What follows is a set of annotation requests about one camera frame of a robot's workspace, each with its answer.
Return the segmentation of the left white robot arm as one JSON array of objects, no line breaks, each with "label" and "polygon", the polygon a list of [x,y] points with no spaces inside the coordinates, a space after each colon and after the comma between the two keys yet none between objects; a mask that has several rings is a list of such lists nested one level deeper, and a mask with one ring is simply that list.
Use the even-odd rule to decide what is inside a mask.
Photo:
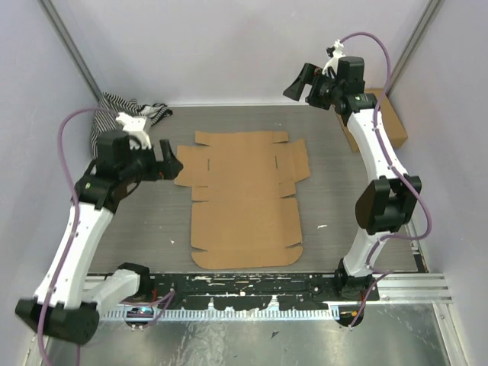
[{"label": "left white robot arm", "polygon": [[154,292],[150,271],[123,263],[109,279],[84,292],[85,279],[104,231],[120,202],[143,181],[174,180],[183,165],[168,140],[159,141],[162,160],[139,136],[112,130],[97,141],[98,155],[75,183],[66,231],[49,271],[15,314],[38,334],[76,345],[94,336],[101,316],[125,300],[147,301]]}]

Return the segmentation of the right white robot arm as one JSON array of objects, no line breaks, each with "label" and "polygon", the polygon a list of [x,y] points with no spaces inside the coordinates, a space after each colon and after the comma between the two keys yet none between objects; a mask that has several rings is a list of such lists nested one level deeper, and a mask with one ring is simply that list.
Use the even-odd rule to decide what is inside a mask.
[{"label": "right white robot arm", "polygon": [[407,224],[422,188],[396,158],[377,108],[377,98],[364,90],[364,60],[340,57],[335,68],[305,63],[283,95],[298,101],[306,86],[308,105],[333,108],[354,137],[368,176],[368,186],[355,204],[359,226],[352,247],[339,262],[333,286],[343,300],[354,300],[373,281],[374,263],[386,241]]}]

